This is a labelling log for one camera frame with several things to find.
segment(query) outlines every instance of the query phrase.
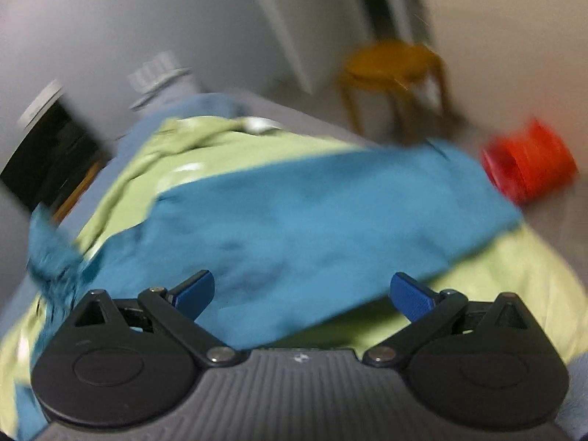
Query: white door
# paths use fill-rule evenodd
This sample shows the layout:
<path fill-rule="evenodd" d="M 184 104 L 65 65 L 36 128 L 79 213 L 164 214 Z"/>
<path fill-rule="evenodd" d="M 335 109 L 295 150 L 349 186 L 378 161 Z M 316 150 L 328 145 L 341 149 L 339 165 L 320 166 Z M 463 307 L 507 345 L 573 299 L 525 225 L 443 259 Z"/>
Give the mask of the white door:
<path fill-rule="evenodd" d="M 257 0 L 299 86 L 328 84 L 358 44 L 371 38 L 361 0 Z"/>

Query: yellow stool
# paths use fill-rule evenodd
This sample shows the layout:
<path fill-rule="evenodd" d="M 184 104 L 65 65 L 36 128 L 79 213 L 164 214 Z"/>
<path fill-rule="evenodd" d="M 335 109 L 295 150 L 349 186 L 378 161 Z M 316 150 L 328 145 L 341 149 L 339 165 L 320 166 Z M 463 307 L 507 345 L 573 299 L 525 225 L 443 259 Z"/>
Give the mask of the yellow stool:
<path fill-rule="evenodd" d="M 403 138 L 410 140 L 415 130 L 415 101 L 411 87 L 423 82 L 428 75 L 436 79 L 443 113 L 449 115 L 451 108 L 443 61 L 426 46 L 385 41 L 352 54 L 339 76 L 339 88 L 354 132 L 360 136 L 365 134 L 352 88 L 395 96 L 400 103 Z"/>

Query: blue towel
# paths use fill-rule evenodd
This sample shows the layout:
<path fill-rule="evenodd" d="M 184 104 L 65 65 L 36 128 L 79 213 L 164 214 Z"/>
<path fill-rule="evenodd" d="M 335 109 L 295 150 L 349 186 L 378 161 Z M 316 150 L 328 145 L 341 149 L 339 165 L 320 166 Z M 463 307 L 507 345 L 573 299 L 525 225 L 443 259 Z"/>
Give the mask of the blue towel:
<path fill-rule="evenodd" d="M 520 218 L 477 162 L 442 142 L 278 163 L 175 187 L 89 263 L 35 212 L 29 265 L 48 316 L 33 362 L 91 288 L 131 298 L 208 269 L 215 299 L 197 322 L 245 349 L 385 296 L 395 272 L 420 280 L 444 272 Z"/>

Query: green fabric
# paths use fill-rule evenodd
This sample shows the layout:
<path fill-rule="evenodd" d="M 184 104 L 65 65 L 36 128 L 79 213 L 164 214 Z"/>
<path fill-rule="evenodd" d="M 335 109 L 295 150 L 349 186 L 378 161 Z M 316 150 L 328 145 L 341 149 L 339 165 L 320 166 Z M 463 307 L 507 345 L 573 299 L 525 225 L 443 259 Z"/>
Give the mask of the green fabric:
<path fill-rule="evenodd" d="M 164 122 L 80 232 L 76 242 L 86 257 L 110 235 L 142 222 L 157 195 L 173 186 L 295 157 L 356 148 L 333 139 L 282 131 L 252 136 L 243 127 L 240 120 L 212 116 Z M 434 290 L 454 288 L 471 300 L 493 300 L 501 291 L 515 291 L 566 362 L 588 350 L 588 301 L 583 286 L 566 262 L 526 225 L 497 237 L 430 285 Z M 30 350 L 45 321 L 45 308 L 41 303 L 37 310 L 36 303 L 0 347 L 0 430 L 12 437 L 17 425 L 14 382 L 30 384 Z M 361 355 L 407 323 L 383 299 L 272 346 L 351 347 Z"/>
<path fill-rule="evenodd" d="M 76 238 L 80 250 L 92 257 L 108 237 L 145 220 L 158 194 L 179 184 L 358 148 L 279 130 L 254 136 L 244 129 L 243 120 L 215 116 L 167 119 L 114 182 Z"/>

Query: bed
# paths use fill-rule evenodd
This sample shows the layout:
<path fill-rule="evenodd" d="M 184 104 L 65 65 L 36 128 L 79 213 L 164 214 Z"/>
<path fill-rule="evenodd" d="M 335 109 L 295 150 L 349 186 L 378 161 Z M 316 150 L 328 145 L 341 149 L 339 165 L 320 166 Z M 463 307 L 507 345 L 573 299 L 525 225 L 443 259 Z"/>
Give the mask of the bed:
<path fill-rule="evenodd" d="M 345 141 L 353 145 L 364 146 L 370 143 L 348 131 L 336 126 L 329 125 L 323 121 L 314 119 L 289 108 L 273 104 L 253 94 L 234 90 L 231 97 L 223 95 L 210 95 L 208 111 L 214 111 L 217 116 L 239 117 L 245 116 L 248 112 L 255 116 L 265 117 L 276 121 L 284 129 L 300 134 L 311 136 L 331 136 L 337 140 Z M 173 109 L 163 108 L 151 116 L 142 119 L 129 134 L 120 142 L 116 157 L 102 169 L 89 185 L 87 190 L 79 200 L 69 215 L 61 224 L 67 233 L 76 237 L 82 230 L 87 221 L 95 213 L 99 202 L 107 194 L 113 182 L 121 175 L 126 166 L 132 160 L 137 151 L 150 138 L 151 134 L 158 129 L 161 121 L 168 116 L 175 116 L 180 119 L 199 116 L 193 113 L 193 105 L 190 100 L 184 101 L 180 105 L 174 105 Z M 533 259 L 528 258 L 530 252 L 536 253 Z M 577 355 L 583 352 L 585 341 L 580 339 L 581 333 L 586 328 L 586 301 L 583 289 L 575 277 L 574 273 L 566 266 L 557 254 L 553 253 L 534 233 L 527 227 L 523 227 L 505 234 L 500 240 L 493 242 L 484 256 L 474 254 L 472 257 L 461 262 L 454 267 L 448 274 L 437 277 L 431 284 L 436 288 L 444 288 L 451 285 L 457 289 L 469 287 L 467 294 L 472 299 L 490 299 L 496 291 L 501 291 L 504 286 L 496 284 L 496 274 L 492 270 L 497 266 L 505 263 L 508 258 L 526 257 L 524 267 L 527 273 L 518 274 L 524 283 L 518 285 L 519 293 L 524 301 L 531 307 L 531 310 L 537 316 L 541 313 L 543 319 L 541 323 L 546 327 L 546 331 L 554 340 L 560 354 L 569 362 Z M 512 276 L 511 271 L 505 270 L 502 276 L 508 278 Z M 478 287 L 472 287 L 472 277 L 478 277 Z M 529 279 L 539 280 L 535 287 L 529 287 Z M 0 322 L 0 334 L 4 335 L 8 327 L 27 311 L 37 312 L 39 306 L 31 303 L 35 300 L 37 294 L 36 286 L 26 277 L 20 285 L 7 310 L 2 314 Z M 573 322 L 570 326 L 569 320 L 560 320 L 556 315 L 558 311 L 550 310 L 546 305 L 559 306 L 560 310 L 568 312 Z M 34 333 L 40 330 L 42 324 L 34 316 L 29 319 L 29 323 L 36 323 L 36 326 L 24 326 L 23 332 Z M 382 302 L 374 302 L 371 305 L 351 311 L 339 316 L 329 322 L 323 323 L 318 327 L 304 330 L 296 333 L 291 337 L 280 340 L 275 346 L 353 346 L 358 352 L 365 347 L 377 343 L 392 331 L 402 328 L 406 321 L 401 317 L 391 318 L 390 308 L 383 305 Z M 30 346 L 23 345 L 23 337 L 19 337 L 18 331 L 13 331 L 17 341 L 17 351 L 26 351 L 31 349 Z M 26 380 L 28 376 L 28 364 L 17 369 L 14 377 L 20 380 Z M 8 421 L 0 419 L 4 426 Z"/>

